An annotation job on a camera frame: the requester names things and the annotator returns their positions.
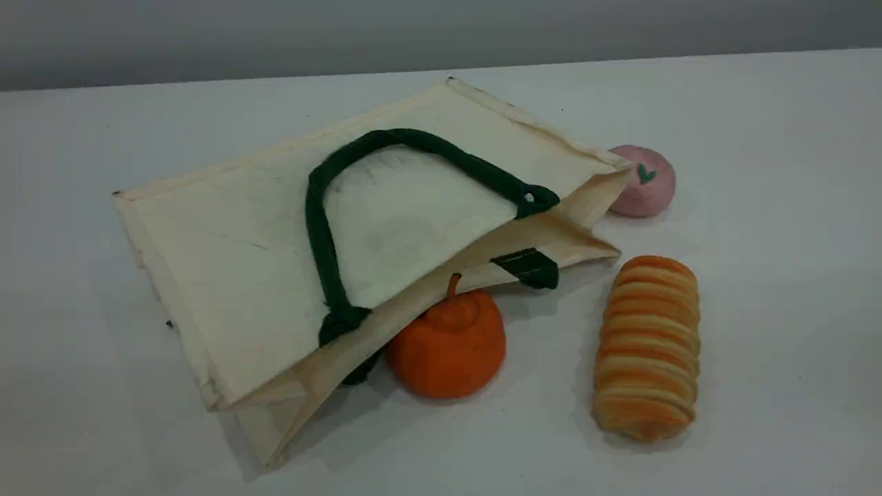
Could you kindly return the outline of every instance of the gray wall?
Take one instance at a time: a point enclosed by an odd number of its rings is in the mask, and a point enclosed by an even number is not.
[[[882,45],[882,0],[0,0],[0,90]]]

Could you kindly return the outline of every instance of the orange toy fruit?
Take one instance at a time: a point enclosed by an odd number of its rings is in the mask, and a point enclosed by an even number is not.
[[[622,266],[594,367],[593,410],[601,428],[656,442],[691,424],[700,318],[698,282],[688,267],[654,256]]]
[[[386,358],[412,393],[450,400],[490,382],[505,360],[502,315],[487,291],[456,294],[454,274],[447,298],[404,328],[389,343]]]

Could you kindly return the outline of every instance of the toy bread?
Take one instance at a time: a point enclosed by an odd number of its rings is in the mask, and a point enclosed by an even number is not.
[[[626,217],[652,217],[668,208],[674,199],[676,174],[662,154],[634,145],[611,148],[610,152],[639,163],[611,211]]]
[[[698,282],[673,259],[622,266],[603,314],[593,410],[602,429],[640,442],[677,436],[695,419]]]

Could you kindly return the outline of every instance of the green fabric loop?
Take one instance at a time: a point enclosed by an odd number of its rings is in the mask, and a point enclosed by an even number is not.
[[[505,272],[533,289],[554,289],[559,280],[557,263],[535,248],[509,253],[490,259]]]
[[[347,167],[393,145],[404,145],[446,159],[453,167],[511,201],[517,207],[517,219],[544,212],[560,202],[553,191],[539,185],[525,184],[490,162],[468,154],[434,134],[416,129],[371,131],[340,147],[312,170],[306,192],[306,229],[312,256],[316,261],[318,279],[325,293],[325,304],[329,308],[329,313],[318,331],[320,346],[356,330],[370,314],[370,309],[353,306],[343,287],[337,250],[325,213],[325,193],[334,178]],[[364,381],[377,357],[378,354],[365,361],[344,383],[357,384]]]

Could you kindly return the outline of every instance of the orange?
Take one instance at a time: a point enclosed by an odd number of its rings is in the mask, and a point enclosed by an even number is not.
[[[496,375],[505,360],[502,315],[482,289],[456,294],[451,276],[447,298],[405,327],[389,343],[386,358],[415,395],[455,399],[471,395]]]

